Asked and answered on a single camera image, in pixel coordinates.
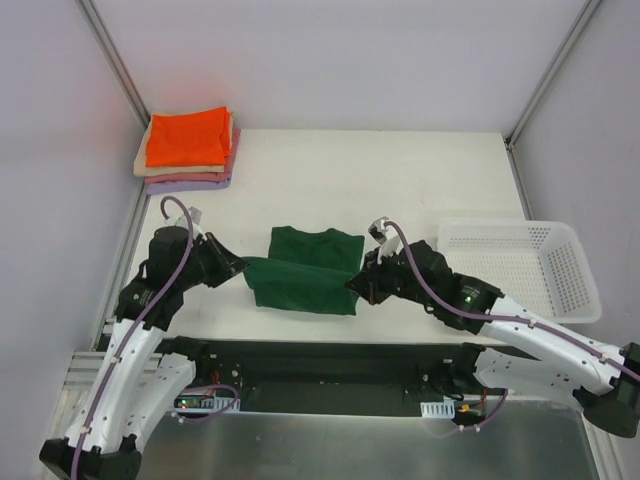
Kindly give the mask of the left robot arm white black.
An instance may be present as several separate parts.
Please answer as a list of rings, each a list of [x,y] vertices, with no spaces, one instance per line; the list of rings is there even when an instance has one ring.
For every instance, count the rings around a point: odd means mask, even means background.
[[[246,260],[211,233],[165,226],[148,257],[120,292],[115,323],[93,385],[63,437],[47,440],[40,461],[59,479],[134,479],[155,427],[186,388],[211,377],[204,342],[176,337],[151,379],[141,379],[185,293],[217,288],[245,272]]]

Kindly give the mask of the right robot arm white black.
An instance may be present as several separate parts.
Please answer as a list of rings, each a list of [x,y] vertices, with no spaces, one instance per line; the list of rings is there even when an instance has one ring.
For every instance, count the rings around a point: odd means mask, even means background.
[[[390,297],[408,300],[452,329],[521,351],[512,357],[463,344],[448,368],[448,381],[457,394],[502,389],[537,395],[577,410],[612,435],[637,435],[637,343],[603,343],[544,319],[499,288],[454,272],[424,241],[398,253],[367,253],[346,286],[371,305]]]

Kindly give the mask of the dark green t-shirt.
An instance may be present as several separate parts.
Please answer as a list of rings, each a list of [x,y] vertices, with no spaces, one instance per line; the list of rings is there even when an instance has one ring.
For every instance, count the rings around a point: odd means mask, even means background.
[[[265,257],[247,256],[255,304],[279,310],[354,316],[358,295],[346,283],[361,268],[365,238],[335,228],[274,227]]]

